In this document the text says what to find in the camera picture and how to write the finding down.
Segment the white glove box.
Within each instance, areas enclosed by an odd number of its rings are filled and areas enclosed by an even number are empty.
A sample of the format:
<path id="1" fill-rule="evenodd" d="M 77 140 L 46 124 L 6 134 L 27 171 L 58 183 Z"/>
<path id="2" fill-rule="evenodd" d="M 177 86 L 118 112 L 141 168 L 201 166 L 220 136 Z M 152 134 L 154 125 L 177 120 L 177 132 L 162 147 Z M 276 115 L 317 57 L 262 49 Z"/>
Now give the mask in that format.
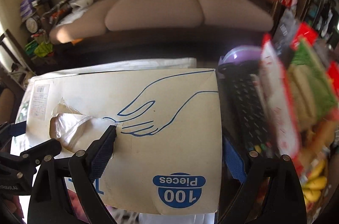
<path id="1" fill-rule="evenodd" d="M 102 201 L 147 214 L 218 210 L 222 129 L 213 69 L 158 69 L 35 77 L 26 133 L 51 139 L 58 113 L 115 121 L 114 152 L 98 179 Z"/>

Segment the striped white tablecloth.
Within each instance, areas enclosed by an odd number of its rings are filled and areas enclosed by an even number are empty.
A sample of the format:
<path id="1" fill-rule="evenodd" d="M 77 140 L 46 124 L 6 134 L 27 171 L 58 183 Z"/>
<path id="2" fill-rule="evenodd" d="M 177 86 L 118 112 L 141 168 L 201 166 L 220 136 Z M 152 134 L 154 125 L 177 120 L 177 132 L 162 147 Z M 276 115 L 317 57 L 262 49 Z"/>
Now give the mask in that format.
<path id="1" fill-rule="evenodd" d="M 54 73 L 57 74 L 75 74 L 75 73 L 91 73 L 91 72 L 105 72 L 105 71 L 119 71 L 119 70 L 138 70 L 138 69 L 174 69 L 174 68 L 196 68 L 197 60 L 195 58 L 177 58 L 177 59 L 137 59 L 131 61 L 120 61 L 109 64 L 94 65 L 83 68 L 74 68 L 59 70 Z M 28 115 L 29 99 L 31 96 L 31 86 L 27 86 L 24 97 L 19 106 L 15 123 L 26 121 Z M 11 144 L 11 152 L 18 154 L 19 150 L 22 151 L 28 147 L 28 141 L 23 136 L 19 136 L 19 140 L 13 140 Z M 24 219 L 23 222 L 27 223 L 29 196 L 19 197 L 22 206 Z M 109 212 L 112 214 L 117 223 L 139 223 L 139 213 L 115 209 L 108 207 Z"/>

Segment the banana bunch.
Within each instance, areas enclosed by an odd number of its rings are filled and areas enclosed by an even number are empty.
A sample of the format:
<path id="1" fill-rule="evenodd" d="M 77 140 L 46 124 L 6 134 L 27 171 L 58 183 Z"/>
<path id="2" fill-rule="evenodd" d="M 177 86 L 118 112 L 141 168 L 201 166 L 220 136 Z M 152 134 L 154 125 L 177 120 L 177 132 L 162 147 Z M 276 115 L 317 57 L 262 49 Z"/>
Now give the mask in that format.
<path id="1" fill-rule="evenodd" d="M 328 160 L 321 160 L 302 184 L 306 211 L 309 212 L 321 200 L 328 183 Z"/>

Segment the white plastic bag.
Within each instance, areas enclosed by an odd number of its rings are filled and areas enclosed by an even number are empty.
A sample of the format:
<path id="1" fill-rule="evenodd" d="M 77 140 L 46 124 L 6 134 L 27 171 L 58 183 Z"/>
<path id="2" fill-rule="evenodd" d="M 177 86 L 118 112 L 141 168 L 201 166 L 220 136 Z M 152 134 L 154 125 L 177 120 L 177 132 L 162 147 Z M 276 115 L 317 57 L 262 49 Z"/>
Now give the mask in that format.
<path id="1" fill-rule="evenodd" d="M 98 140 L 111 125 L 111 119 L 96 118 L 73 113 L 58 113 L 50 120 L 49 135 L 55 138 L 68 152 L 86 150 Z"/>

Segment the black storage box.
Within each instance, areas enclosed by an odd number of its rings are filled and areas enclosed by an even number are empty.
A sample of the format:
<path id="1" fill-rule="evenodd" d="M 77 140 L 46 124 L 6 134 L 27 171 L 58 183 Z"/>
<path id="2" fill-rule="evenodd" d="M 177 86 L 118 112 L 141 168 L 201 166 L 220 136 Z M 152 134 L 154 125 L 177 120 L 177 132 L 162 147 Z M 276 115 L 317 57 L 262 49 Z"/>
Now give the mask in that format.
<path id="1" fill-rule="evenodd" d="M 90 223 L 81 206 L 76 192 L 68 189 L 69 198 L 77 219 Z M 145 214 L 106 205 L 106 209 L 117 223 L 215 223 L 215 213 L 195 215 Z"/>

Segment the green snack bag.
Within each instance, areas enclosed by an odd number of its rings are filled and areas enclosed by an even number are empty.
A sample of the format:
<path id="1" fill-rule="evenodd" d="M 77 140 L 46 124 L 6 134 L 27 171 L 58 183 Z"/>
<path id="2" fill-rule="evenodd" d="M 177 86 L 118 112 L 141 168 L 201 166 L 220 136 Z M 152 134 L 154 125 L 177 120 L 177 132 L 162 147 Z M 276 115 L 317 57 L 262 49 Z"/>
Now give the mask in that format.
<path id="1" fill-rule="evenodd" d="M 318 55 L 302 39 L 287 69 L 299 130 L 315 125 L 338 101 Z"/>

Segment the red white snack bag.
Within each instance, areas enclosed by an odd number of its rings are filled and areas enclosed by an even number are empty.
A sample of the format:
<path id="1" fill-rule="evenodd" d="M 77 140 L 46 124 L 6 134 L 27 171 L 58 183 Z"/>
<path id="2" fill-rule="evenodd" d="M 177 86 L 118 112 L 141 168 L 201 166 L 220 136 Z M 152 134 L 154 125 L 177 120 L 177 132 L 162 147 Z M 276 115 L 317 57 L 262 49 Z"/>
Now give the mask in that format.
<path id="1" fill-rule="evenodd" d="M 259 78 L 268 111 L 268 123 L 274 134 L 275 144 L 281 155 L 296 158 L 300 149 L 300 135 L 286 70 L 276 54 L 271 35 L 263 36 Z"/>

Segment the black remote control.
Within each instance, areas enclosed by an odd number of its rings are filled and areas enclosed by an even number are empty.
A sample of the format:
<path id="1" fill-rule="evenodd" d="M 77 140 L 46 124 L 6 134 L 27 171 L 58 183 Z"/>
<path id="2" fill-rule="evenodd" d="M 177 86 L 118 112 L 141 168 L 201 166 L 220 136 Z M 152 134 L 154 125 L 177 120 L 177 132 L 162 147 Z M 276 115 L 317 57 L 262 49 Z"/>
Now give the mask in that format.
<path id="1" fill-rule="evenodd" d="M 267 119 L 254 84 L 258 62 L 221 64 L 218 72 L 224 76 L 230 106 L 235 117 L 237 137 L 247 151 L 256 151 L 265 158 L 274 156 Z"/>

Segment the purple round lid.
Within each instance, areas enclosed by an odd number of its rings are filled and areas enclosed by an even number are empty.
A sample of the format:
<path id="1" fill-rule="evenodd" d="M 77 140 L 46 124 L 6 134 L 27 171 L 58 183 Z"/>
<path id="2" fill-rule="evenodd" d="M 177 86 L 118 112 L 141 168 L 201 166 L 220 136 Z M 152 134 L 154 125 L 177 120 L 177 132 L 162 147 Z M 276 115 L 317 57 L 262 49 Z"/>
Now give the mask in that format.
<path id="1" fill-rule="evenodd" d="M 241 64 L 247 61 L 258 61 L 261 55 L 261 47 L 242 45 L 237 46 L 227 52 L 226 55 L 221 56 L 218 65 L 224 64 Z"/>

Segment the round clock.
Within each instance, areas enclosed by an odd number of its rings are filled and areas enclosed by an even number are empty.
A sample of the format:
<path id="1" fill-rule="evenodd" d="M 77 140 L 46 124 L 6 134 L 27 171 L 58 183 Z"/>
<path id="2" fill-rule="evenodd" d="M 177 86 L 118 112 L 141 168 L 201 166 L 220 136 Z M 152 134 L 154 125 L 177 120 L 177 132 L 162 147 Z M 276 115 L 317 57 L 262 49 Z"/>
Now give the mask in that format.
<path id="1" fill-rule="evenodd" d="M 30 17 L 25 22 L 27 30 L 35 34 L 40 28 L 40 19 L 39 17 Z"/>

